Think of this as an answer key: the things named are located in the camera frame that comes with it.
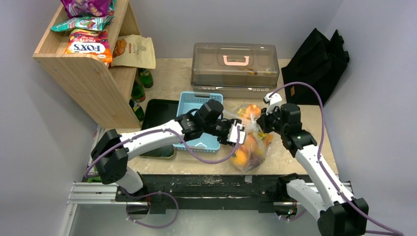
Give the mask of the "clear plastic grocery bag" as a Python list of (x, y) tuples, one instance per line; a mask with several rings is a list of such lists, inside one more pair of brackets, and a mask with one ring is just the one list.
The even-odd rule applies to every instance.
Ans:
[(249, 172), (264, 163), (273, 135), (262, 131), (257, 119), (261, 116), (261, 108), (255, 104), (243, 104), (233, 112), (224, 111), (226, 118), (238, 118), (244, 126), (246, 137), (230, 158), (232, 165), (240, 172)]

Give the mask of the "black fabric tote bag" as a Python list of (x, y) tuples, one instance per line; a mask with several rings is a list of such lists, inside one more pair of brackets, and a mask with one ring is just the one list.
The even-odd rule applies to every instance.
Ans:
[(312, 86), (326, 104), (350, 61), (338, 30), (331, 39), (313, 29), (287, 66), (281, 69), (284, 84), (303, 82)]

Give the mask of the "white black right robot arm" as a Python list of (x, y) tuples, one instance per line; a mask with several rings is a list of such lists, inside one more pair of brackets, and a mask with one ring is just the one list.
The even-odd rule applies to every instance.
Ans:
[(312, 134), (302, 128), (300, 107), (287, 103), (263, 108), (257, 123), (265, 133), (280, 135), (284, 148), (314, 183), (312, 189), (295, 173), (282, 176), (278, 179), (277, 196), (297, 200), (314, 216), (323, 236), (365, 234), (369, 212), (366, 200), (356, 198), (332, 171)]

